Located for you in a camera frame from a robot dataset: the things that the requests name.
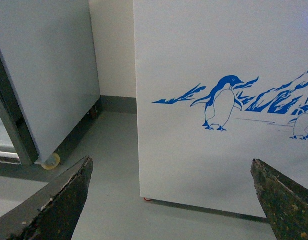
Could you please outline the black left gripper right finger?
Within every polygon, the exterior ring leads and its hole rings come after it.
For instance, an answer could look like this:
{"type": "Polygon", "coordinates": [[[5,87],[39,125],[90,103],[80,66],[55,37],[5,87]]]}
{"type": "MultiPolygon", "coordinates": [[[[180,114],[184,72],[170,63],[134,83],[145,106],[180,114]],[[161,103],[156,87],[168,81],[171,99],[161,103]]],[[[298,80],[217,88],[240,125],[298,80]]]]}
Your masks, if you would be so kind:
{"type": "Polygon", "coordinates": [[[260,159],[251,175],[258,201],[278,240],[308,240],[308,189],[260,159]]]}

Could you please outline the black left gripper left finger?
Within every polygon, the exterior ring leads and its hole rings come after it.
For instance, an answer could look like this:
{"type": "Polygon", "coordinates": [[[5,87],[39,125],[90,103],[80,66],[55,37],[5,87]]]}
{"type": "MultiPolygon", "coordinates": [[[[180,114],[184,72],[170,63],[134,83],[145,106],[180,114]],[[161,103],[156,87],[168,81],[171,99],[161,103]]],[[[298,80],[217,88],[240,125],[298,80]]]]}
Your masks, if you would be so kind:
{"type": "Polygon", "coordinates": [[[85,207],[94,170],[86,156],[0,217],[0,240],[70,240],[85,207]]]}

